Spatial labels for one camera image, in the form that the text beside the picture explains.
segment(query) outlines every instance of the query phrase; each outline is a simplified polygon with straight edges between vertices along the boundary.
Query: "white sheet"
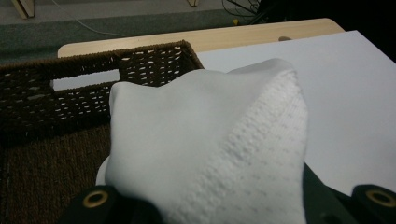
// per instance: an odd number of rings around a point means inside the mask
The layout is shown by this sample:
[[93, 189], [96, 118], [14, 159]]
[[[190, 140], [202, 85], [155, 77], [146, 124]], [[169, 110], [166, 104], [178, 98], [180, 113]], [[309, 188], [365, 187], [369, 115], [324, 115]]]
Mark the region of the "white sheet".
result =
[[309, 110], [305, 162], [324, 184], [396, 191], [396, 64], [359, 32], [198, 53], [206, 69], [281, 58], [292, 63]]

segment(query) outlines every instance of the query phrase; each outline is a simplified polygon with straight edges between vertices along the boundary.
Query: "brown wicker basket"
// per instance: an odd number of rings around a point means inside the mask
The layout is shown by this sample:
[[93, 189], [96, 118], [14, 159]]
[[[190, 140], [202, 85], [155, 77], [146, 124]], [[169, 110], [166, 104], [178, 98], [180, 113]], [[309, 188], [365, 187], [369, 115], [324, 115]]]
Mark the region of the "brown wicker basket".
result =
[[1, 66], [0, 222], [55, 223], [108, 155], [115, 81], [55, 91], [52, 80], [119, 69], [120, 81], [159, 87], [200, 68], [186, 41]]

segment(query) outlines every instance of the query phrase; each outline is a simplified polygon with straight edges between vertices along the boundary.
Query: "white cloth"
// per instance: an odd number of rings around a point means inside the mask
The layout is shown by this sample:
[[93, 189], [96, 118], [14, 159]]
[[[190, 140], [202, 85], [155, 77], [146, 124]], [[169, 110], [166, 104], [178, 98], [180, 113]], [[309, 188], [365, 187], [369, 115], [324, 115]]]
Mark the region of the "white cloth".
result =
[[154, 203], [166, 223], [305, 223], [307, 111], [289, 63], [118, 83], [110, 112], [98, 185]]

